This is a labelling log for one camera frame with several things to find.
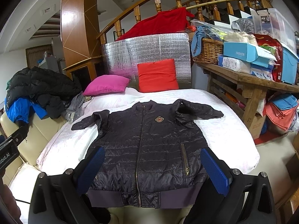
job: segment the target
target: pink pillow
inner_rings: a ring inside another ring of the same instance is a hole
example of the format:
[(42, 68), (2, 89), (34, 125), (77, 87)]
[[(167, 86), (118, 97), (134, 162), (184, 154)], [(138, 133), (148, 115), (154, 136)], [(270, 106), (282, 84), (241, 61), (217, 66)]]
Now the pink pillow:
[(96, 96), (102, 93), (123, 92), (130, 79), (118, 75), (103, 75), (93, 80), (83, 95)]

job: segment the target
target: black jacket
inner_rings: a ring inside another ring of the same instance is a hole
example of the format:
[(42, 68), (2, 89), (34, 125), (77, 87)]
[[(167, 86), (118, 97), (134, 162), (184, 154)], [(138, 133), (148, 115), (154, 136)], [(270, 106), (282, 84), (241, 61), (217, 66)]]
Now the black jacket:
[(24, 68), (10, 80), (6, 95), (6, 109), (20, 97), (39, 103), (49, 117), (56, 119), (65, 110), (63, 101), (69, 101), (81, 92), (79, 82), (66, 75), (39, 67)]
[(199, 157), (207, 142), (194, 119), (222, 116), (209, 105), (178, 99), (172, 105), (150, 101), (111, 114), (94, 112), (74, 124), (72, 130), (98, 125), (98, 137), (87, 155), (96, 146), (106, 150), (88, 191), (92, 205), (182, 208), (194, 204), (207, 179)]

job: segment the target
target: brown curtain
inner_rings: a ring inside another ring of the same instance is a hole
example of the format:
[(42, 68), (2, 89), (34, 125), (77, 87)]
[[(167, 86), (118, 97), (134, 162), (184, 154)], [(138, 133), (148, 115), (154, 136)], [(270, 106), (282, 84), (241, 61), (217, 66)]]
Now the brown curtain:
[(53, 48), (51, 44), (36, 46), (26, 49), (27, 66), (33, 68), (37, 66), (37, 61), (44, 58), (44, 52), (53, 54)]

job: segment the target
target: blue gripper pad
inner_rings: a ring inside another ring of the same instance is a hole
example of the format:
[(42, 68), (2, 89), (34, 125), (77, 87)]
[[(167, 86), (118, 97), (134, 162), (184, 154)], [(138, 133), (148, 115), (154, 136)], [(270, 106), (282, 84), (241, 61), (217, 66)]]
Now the blue gripper pad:
[(77, 193), (79, 195), (87, 193), (89, 187), (95, 179), (96, 174), (101, 168), (105, 159), (105, 149), (100, 147), (98, 151), (89, 160), (77, 181)]
[(226, 196), (229, 192), (229, 180), (205, 148), (201, 149), (200, 161), (217, 192)]

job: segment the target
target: metal screw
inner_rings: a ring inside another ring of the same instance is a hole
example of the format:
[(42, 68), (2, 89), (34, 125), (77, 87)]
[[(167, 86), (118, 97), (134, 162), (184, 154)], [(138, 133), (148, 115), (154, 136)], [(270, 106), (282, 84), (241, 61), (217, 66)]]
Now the metal screw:
[(239, 175), (241, 172), (240, 172), (240, 170), (239, 169), (233, 169), (233, 173), (235, 174), (235, 175)]
[(65, 174), (69, 175), (73, 172), (74, 170), (72, 168), (68, 168), (66, 171), (65, 171)]
[(261, 172), (261, 175), (265, 178), (267, 177), (267, 173), (266, 172)]
[(45, 175), (45, 173), (40, 173), (40, 174), (38, 175), (38, 177), (39, 177), (40, 179), (42, 179), (42, 178), (44, 177), (44, 175)]

